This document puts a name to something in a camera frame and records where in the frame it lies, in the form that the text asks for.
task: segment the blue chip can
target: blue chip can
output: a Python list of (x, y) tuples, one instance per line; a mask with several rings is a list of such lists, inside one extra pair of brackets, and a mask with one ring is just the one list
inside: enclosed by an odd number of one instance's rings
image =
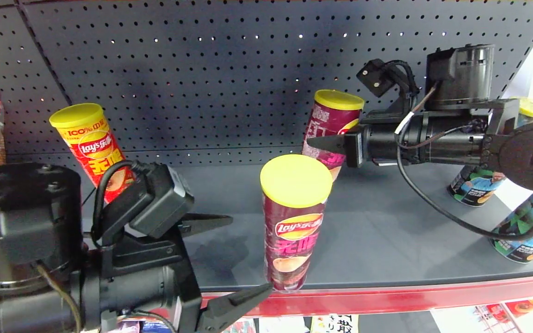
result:
[[(524, 234), (533, 226), (533, 194), (512, 211), (508, 217), (493, 229), (500, 234)], [(510, 240), (490, 239), (491, 244), (504, 257), (518, 263), (533, 260), (533, 237), (529, 240), (512, 242)]]
[(503, 173), (466, 165), (448, 186), (451, 196), (472, 207), (482, 206), (506, 179)]

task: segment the red shelf edge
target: red shelf edge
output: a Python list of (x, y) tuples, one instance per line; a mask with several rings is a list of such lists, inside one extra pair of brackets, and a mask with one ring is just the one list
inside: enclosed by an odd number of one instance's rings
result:
[[(207, 301), (228, 293), (203, 293)], [(299, 290), (273, 293), (247, 317), (382, 314), (533, 298), (533, 277), (431, 286)]]

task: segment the potato chip canister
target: potato chip canister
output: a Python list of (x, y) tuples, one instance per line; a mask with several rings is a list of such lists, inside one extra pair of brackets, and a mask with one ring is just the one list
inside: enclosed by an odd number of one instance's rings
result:
[(324, 163), (333, 180), (338, 177), (344, 154), (335, 154), (311, 147), (307, 139), (320, 136), (341, 135), (359, 123), (365, 101), (361, 97), (337, 90), (323, 89), (314, 94), (314, 105), (305, 129), (302, 154)]
[[(493, 232), (500, 234), (525, 234), (533, 226), (533, 194), (503, 220)], [(504, 257), (518, 263), (533, 260), (533, 237), (514, 242), (490, 239), (491, 244)]]
[[(124, 160), (100, 105), (83, 103), (63, 108), (50, 116), (49, 122), (59, 131), (95, 187), (112, 164)], [(126, 166), (119, 169), (108, 182), (104, 200), (111, 202), (130, 183), (133, 183), (131, 170)]]
[(503, 173), (466, 165), (448, 186), (451, 196), (472, 207), (482, 206), (506, 179)]
[(321, 162), (286, 154), (260, 172), (265, 216), (265, 277), (280, 291), (300, 289), (307, 276), (332, 175)]

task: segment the wire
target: wire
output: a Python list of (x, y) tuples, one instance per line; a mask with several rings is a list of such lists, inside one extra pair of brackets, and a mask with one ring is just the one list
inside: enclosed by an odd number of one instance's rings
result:
[(85, 203), (89, 200), (89, 198), (92, 196), (93, 192), (96, 190), (96, 188), (94, 187), (90, 192), (89, 194), (86, 196), (85, 199), (83, 199), (83, 202), (82, 202), (82, 207), (83, 205), (85, 205)]
[(100, 223), (102, 222), (102, 209), (104, 208), (104, 194), (106, 193), (106, 188), (108, 187), (108, 182), (110, 181), (110, 178), (114, 173), (116, 173), (120, 168), (123, 167), (131, 167), (133, 166), (135, 162), (131, 160), (121, 160), (119, 162), (116, 162), (115, 164), (112, 164), (110, 168), (106, 170), (104, 175), (102, 175), (102, 178), (100, 179), (100, 183), (98, 184), (98, 188), (96, 189), (96, 196), (94, 198), (93, 202), (93, 217), (92, 217), (92, 229), (91, 229), (91, 236), (92, 236), (92, 242), (94, 246), (96, 246), (97, 249), (103, 249), (103, 247), (98, 244), (98, 237), (99, 235), (97, 232), (99, 231)]
[[(401, 131), (399, 135), (396, 136), (396, 143), (397, 145), (400, 145), (400, 142), (404, 141), (404, 136), (406, 135), (406, 131)], [(406, 173), (406, 170), (404, 170), (404, 165), (402, 164), (402, 154), (401, 154), (400, 146), (396, 147), (396, 162), (398, 164), (398, 170), (400, 171), (400, 174), (402, 175), (402, 178), (404, 178), (404, 181), (412, 188), (416, 194), (418, 194), (425, 202), (427, 202), (431, 207), (433, 207), (436, 211), (444, 215), (445, 217), (448, 217), (448, 219), (451, 219), (451, 221), (454, 221), (461, 227), (464, 227), (465, 229), (472, 231), (476, 234), (480, 234), (481, 236), (486, 236), (489, 238), (495, 238), (497, 240), (504, 240), (504, 241), (524, 241), (529, 238), (533, 237), (533, 226), (527, 230), (524, 234), (498, 234), (495, 232), (486, 231), (484, 229), (478, 228), (474, 225), (469, 224), (468, 222), (462, 220), (461, 218), (453, 215), (446, 209), (443, 209), (440, 207), (436, 202), (431, 200), (427, 196), (427, 194), (423, 193), (419, 187), (413, 181), (410, 179), (408, 174)]]
[(71, 297), (70, 294), (68, 294), (66, 291), (64, 291), (61, 288), (61, 285), (59, 282), (53, 278), (53, 276), (49, 273), (49, 271), (44, 267), (42, 262), (38, 261), (35, 266), (38, 273), (46, 280), (47, 284), (57, 291), (59, 293), (59, 296), (61, 296), (62, 299), (64, 299), (67, 304), (69, 304), (69, 308), (71, 308), (71, 314), (74, 316), (75, 320), (75, 328), (76, 332), (79, 333), (82, 329), (82, 322), (81, 322), (81, 314), (80, 314), (80, 308), (75, 303), (75, 300), (73, 297)]
[(419, 92), (419, 88), (416, 86), (415, 82), (415, 76), (413, 74), (413, 70), (410, 68), (410, 65), (406, 61), (402, 60), (392, 60), (388, 61), (387, 63), (384, 63), (379, 70), (386, 70), (390, 66), (402, 66), (404, 68), (404, 72), (406, 72), (406, 78), (409, 80), (409, 89), (410, 93), (417, 94)]
[(465, 129), (465, 128), (469, 127), (469, 126), (470, 125), (463, 125), (463, 126), (454, 127), (453, 129), (449, 129), (447, 131), (440, 131), (440, 133), (437, 133), (436, 135), (433, 135), (429, 139), (426, 139), (425, 141), (422, 141), (422, 142), (420, 142), (420, 143), (418, 143), (416, 145), (413, 145), (413, 146), (406, 146), (406, 145), (402, 145), (401, 143), (398, 143), (398, 147), (400, 147), (402, 149), (417, 149), (417, 148), (421, 148), (423, 146), (431, 144), (433, 141), (436, 141), (437, 139), (440, 139), (440, 137), (446, 136), (446, 135), (448, 135), (450, 133), (453, 133), (453, 132), (455, 132), (457, 130)]
[(425, 102), (428, 101), (428, 99), (435, 92), (435, 90), (437, 89), (438, 86), (439, 86), (438, 82), (435, 82), (435, 84), (433, 84), (433, 86), (429, 89), (429, 92), (427, 92), (427, 95), (425, 95), (423, 97), (423, 99), (421, 99), (419, 104), (417, 104), (415, 107), (413, 107), (410, 110), (410, 112), (404, 117), (404, 119), (402, 119), (400, 124), (398, 124), (398, 126), (396, 126), (396, 130), (394, 130), (394, 135), (397, 136), (397, 135), (400, 134), (400, 131), (402, 131), (404, 129), (404, 127), (406, 127), (406, 124), (408, 124), (410, 122), (410, 119), (415, 115), (415, 112), (419, 111), (423, 107), (423, 105), (425, 105)]
[(128, 316), (125, 317), (125, 319), (133, 318), (136, 315), (148, 316), (148, 317), (155, 318), (155, 319), (161, 321), (164, 325), (166, 325), (166, 327), (168, 327), (171, 332), (177, 333), (176, 327), (174, 327), (174, 324), (172, 324), (172, 322), (170, 320), (168, 320), (164, 316), (160, 316), (159, 314), (154, 314), (154, 312), (143, 311), (143, 310), (133, 310), (133, 311), (131, 311), (131, 314), (129, 314)]

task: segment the lay's chip can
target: lay's chip can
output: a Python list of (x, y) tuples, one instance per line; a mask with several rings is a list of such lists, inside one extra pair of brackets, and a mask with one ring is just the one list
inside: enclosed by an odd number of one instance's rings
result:
[(288, 154), (260, 173), (265, 214), (265, 277), (276, 290), (295, 291), (307, 277), (324, 218), (332, 175), (321, 162)]
[[(49, 122), (57, 128), (95, 187), (112, 164), (124, 160), (100, 105), (83, 103), (63, 108)], [(133, 183), (131, 170), (126, 166), (119, 169), (110, 178), (104, 200), (111, 202), (130, 183)]]
[(361, 97), (337, 90), (322, 89), (314, 94), (314, 105), (305, 129), (302, 154), (326, 165), (333, 180), (338, 177), (341, 165), (345, 162), (345, 155), (314, 148), (307, 144), (307, 139), (347, 133), (359, 123), (365, 103)]

